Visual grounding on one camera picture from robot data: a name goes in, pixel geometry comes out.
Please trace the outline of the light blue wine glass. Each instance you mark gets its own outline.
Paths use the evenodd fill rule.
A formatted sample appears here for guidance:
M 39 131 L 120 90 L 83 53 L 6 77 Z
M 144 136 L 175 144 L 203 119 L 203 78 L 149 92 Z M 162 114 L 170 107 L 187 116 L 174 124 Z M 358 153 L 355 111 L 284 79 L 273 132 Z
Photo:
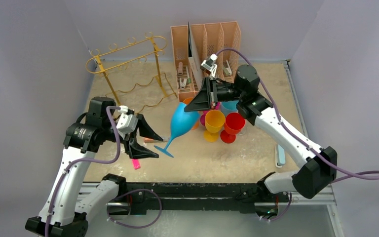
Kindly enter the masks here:
M 238 112 L 236 107 L 237 103 L 237 100 L 221 102 L 220 110 L 225 116 L 230 113 Z

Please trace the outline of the magenta plastic wine glass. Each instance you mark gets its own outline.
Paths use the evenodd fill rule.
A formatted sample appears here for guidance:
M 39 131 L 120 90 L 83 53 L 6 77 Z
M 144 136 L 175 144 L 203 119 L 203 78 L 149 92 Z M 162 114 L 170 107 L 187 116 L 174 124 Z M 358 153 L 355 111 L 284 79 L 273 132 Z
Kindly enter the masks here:
M 206 111 L 202 111 L 202 115 L 201 115 L 201 117 L 200 117 L 200 119 L 199 119 L 199 121 L 200 121 L 200 123 L 203 125 L 203 126 L 205 126 L 205 117 L 206 117 L 206 115 L 207 115 L 207 113 L 209 112 L 209 111 L 212 111 L 212 110 L 219 110 L 220 109 L 220 102 L 218 102 L 217 104 L 216 104 L 216 106 L 214 106 L 212 109 L 210 109 L 210 110 L 206 110 Z

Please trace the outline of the yellow plastic wine glass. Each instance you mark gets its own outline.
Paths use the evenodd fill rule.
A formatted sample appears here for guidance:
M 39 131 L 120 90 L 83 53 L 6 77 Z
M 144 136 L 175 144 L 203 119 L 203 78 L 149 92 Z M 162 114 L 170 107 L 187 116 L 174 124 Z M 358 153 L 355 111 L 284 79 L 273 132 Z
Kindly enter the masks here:
M 220 110 L 209 111 L 205 117 L 204 139 L 207 142 L 216 142 L 225 123 L 225 115 Z

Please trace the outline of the dark blue wine glass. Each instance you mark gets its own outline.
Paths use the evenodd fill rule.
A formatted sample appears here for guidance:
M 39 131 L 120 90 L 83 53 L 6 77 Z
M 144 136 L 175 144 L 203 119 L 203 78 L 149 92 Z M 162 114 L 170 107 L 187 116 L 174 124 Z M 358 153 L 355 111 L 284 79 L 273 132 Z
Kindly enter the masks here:
M 172 118 L 170 120 L 170 139 L 164 148 L 159 146 L 154 146 L 158 151 L 164 153 L 165 155 L 173 158 L 174 156 L 167 151 L 168 147 L 175 138 L 178 138 L 186 133 L 188 133 L 194 125 L 195 120 L 197 120 L 197 115 L 195 118 L 190 115 L 189 112 L 184 111 L 185 104 L 180 102 L 175 109 Z

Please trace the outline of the red plastic wine glass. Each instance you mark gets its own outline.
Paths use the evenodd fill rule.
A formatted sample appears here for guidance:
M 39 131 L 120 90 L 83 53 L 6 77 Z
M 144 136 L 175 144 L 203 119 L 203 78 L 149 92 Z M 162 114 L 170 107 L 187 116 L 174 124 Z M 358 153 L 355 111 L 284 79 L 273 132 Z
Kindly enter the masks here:
M 226 116 L 224 130 L 220 133 L 220 138 L 224 143 L 230 144 L 236 140 L 236 135 L 244 128 L 245 119 L 237 112 L 229 113 Z

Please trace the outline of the orange plastic wine glass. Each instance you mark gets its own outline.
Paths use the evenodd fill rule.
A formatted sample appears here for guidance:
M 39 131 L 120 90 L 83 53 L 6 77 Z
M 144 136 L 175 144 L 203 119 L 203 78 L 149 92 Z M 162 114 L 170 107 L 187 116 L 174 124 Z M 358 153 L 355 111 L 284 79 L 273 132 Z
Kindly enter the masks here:
M 188 98 L 183 100 L 183 103 L 188 105 L 192 101 L 192 99 L 193 99 L 193 97 L 188 97 Z M 199 121 L 198 121 L 199 120 L 199 112 L 190 112 L 189 114 L 194 118 L 195 118 L 195 115 L 197 115 L 197 120 L 195 120 L 194 125 L 191 128 L 192 130 L 195 130 L 199 127 Z

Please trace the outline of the clear wine glass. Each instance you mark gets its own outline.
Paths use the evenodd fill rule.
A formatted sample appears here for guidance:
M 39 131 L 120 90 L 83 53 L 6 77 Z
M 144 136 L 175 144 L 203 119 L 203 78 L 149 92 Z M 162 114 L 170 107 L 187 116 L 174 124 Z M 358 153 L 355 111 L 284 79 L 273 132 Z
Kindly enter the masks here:
M 237 136 L 242 136 L 246 133 L 247 130 L 247 122 L 244 123 L 243 128 L 237 133 Z

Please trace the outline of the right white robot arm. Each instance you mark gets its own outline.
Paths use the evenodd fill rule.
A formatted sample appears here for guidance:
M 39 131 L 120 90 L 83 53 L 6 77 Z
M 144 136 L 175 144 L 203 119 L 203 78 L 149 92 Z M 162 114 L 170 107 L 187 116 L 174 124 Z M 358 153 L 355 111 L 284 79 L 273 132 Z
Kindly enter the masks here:
M 273 138 L 299 168 L 298 171 L 271 172 L 265 176 L 257 188 L 259 198 L 269 201 L 277 193 L 297 192 L 312 199 L 335 180 L 336 171 L 331 165 L 337 163 L 337 152 L 330 146 L 323 149 L 289 124 L 275 110 L 276 106 L 259 93 L 260 81 L 256 69 L 250 65 L 239 66 L 233 82 L 205 78 L 201 89 L 184 110 L 205 111 L 215 102 L 237 100 L 239 114 Z

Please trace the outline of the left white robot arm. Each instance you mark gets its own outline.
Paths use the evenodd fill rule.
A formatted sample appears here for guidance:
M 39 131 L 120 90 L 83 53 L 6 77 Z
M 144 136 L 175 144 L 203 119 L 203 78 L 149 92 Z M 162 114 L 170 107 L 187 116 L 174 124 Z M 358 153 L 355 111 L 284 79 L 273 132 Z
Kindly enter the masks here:
M 116 144 L 132 159 L 157 158 L 158 154 L 141 146 L 137 136 L 161 141 L 142 114 L 127 106 L 117 106 L 109 97 L 94 97 L 88 111 L 66 130 L 62 160 L 49 197 L 37 216 L 26 221 L 25 229 L 42 237 L 83 237 L 95 215 L 114 200 L 133 203 L 132 192 L 124 177 L 107 174 L 84 199 L 78 200 L 84 177 L 100 146 L 106 141 Z

